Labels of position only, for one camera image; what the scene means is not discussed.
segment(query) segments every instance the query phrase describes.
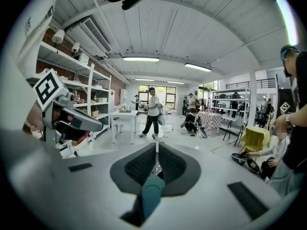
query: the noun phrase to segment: railing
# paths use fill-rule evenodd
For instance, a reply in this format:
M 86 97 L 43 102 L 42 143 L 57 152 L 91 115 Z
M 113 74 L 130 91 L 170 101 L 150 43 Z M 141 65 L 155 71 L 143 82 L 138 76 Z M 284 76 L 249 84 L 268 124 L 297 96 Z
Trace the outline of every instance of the railing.
M 276 88 L 275 79 L 256 80 L 256 86 L 258 89 Z M 226 89 L 228 90 L 245 88 L 245 87 L 250 88 L 250 81 L 231 83 L 226 85 Z

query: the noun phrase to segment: teal object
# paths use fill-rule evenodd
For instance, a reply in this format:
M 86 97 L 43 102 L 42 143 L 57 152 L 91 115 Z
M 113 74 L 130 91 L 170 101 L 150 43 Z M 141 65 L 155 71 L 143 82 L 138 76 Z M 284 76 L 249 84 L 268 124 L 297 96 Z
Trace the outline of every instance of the teal object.
M 158 206 L 161 200 L 165 182 L 156 175 L 148 177 L 142 188 L 142 205 L 144 219 L 147 219 Z

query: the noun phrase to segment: staircase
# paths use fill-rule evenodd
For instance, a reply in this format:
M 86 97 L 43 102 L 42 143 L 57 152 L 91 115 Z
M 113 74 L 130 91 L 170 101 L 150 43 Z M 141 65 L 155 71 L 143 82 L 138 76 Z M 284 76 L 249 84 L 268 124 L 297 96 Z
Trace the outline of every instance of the staircase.
M 290 105 L 290 108 L 287 110 L 287 112 L 294 113 L 296 108 L 293 101 L 293 96 L 290 89 L 279 89 L 278 90 L 278 109 L 277 109 L 277 117 L 281 115 L 280 107 L 285 102 L 287 102 Z

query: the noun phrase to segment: table leg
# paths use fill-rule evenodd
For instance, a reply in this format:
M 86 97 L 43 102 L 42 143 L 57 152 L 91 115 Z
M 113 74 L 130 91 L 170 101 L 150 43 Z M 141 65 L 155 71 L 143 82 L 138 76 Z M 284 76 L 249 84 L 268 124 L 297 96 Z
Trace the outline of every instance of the table leg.
M 134 133 L 136 134 L 136 123 L 137 123 L 137 116 L 134 118 Z
M 115 143 L 115 127 L 114 127 L 114 118 L 112 118 L 112 120 L 111 120 L 111 124 L 112 124 L 112 139 L 113 139 L 113 143 Z
M 135 127 L 135 118 L 133 117 L 131 119 L 131 144 L 134 144 L 134 130 L 133 130 L 134 127 Z

